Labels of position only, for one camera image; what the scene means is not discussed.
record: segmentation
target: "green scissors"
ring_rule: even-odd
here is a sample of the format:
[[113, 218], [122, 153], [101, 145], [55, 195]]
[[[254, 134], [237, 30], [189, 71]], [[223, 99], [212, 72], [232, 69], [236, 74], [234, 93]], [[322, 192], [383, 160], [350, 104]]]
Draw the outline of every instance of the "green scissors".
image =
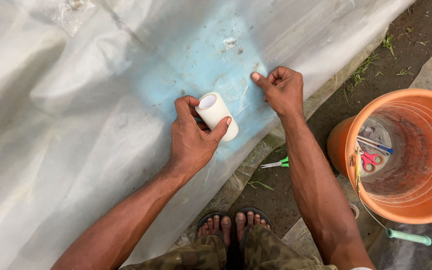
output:
[[286, 158], [284, 158], [284, 159], [282, 159], [282, 160], [280, 160], [278, 162], [268, 163], [268, 164], [262, 164], [261, 165], [261, 169], [263, 169], [263, 168], [269, 168], [269, 167], [278, 167], [278, 166], [289, 167], [289, 164], [286, 163], [286, 162], [288, 162], [288, 156], [286, 156]]

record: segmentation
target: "foot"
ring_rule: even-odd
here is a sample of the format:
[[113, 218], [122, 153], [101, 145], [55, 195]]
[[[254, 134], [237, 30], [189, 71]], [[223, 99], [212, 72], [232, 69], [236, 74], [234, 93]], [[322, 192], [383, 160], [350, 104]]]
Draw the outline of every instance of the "foot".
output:
[[202, 225], [198, 230], [198, 238], [214, 235], [219, 228], [221, 228], [221, 232], [223, 233], [224, 243], [226, 247], [230, 246], [230, 233], [231, 233], [231, 219], [228, 216], [225, 216], [219, 221], [219, 216], [215, 215], [214, 220], [212, 218], [208, 218], [208, 221]]
[[253, 227], [256, 224], [261, 224], [262, 226], [268, 228], [268, 230], [271, 230], [269, 224], [266, 224], [266, 221], [264, 219], [261, 219], [258, 214], [255, 215], [253, 212], [248, 211], [248, 216], [246, 217], [243, 212], [238, 212], [236, 214], [236, 231], [238, 242], [241, 242], [241, 238], [243, 237], [243, 232], [246, 228], [246, 218], [248, 218], [249, 228]]

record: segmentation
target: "hand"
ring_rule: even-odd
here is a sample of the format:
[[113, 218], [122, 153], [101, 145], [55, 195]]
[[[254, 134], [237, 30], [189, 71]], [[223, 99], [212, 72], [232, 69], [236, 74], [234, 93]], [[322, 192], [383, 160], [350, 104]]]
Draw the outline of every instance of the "hand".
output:
[[167, 166], [186, 176], [183, 185], [208, 164], [231, 123], [231, 117], [227, 116], [211, 131], [205, 123], [196, 122], [195, 117], [201, 118], [195, 109], [198, 105], [199, 100], [190, 95], [174, 101], [177, 118], [171, 125], [171, 154]]
[[251, 79], [264, 91], [264, 101], [281, 120], [303, 117], [303, 75], [287, 67], [277, 67], [267, 78], [258, 72]]

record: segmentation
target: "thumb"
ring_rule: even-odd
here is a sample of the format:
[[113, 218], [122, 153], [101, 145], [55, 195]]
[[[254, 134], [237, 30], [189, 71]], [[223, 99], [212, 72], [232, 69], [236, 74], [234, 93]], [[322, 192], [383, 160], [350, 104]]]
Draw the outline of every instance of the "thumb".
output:
[[209, 133], [208, 137], [219, 143], [219, 141], [223, 138], [223, 136], [228, 131], [231, 121], [232, 119], [229, 116], [226, 116], [225, 118], [221, 119], [219, 123], [215, 126], [213, 131]]
[[253, 72], [251, 74], [251, 79], [261, 88], [265, 93], [271, 91], [274, 88], [274, 85], [270, 83], [267, 78], [258, 72]]

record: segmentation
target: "flip-flop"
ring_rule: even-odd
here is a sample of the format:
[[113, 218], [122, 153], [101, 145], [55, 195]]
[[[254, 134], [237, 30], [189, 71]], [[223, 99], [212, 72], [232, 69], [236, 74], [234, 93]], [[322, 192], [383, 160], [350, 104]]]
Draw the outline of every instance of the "flip-flop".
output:
[[268, 216], [261, 210], [254, 208], [254, 207], [244, 207], [243, 209], [239, 210], [239, 212], [243, 213], [244, 216], [246, 216], [246, 228], [244, 228], [243, 236], [241, 237], [241, 242], [239, 243], [239, 252], [244, 258], [244, 246], [246, 245], [246, 237], [248, 236], [249, 227], [248, 227], [248, 212], [253, 212], [254, 215], [258, 214], [259, 217], [266, 222], [266, 224], [269, 225], [271, 228], [271, 231], [273, 231], [273, 224], [271, 223], [271, 220], [269, 220]]
[[[223, 240], [223, 243], [224, 243], [223, 231], [221, 230], [221, 221], [223, 220], [224, 217], [228, 217], [228, 215], [226, 213], [223, 213], [223, 212], [212, 212], [212, 213], [205, 215], [203, 218], [201, 218], [201, 220], [198, 223], [198, 227], [196, 228], [196, 238], [198, 237], [199, 228], [201, 228], [205, 223], [208, 222], [208, 218], [212, 218], [214, 221], [214, 219], [215, 219], [214, 216], [216, 216], [216, 215], [219, 216], [219, 230], [216, 233], [214, 233], [214, 235], [221, 238], [221, 240]], [[226, 247], [226, 253], [227, 253], [228, 247], [226, 246], [226, 243], [224, 243], [224, 246]]]

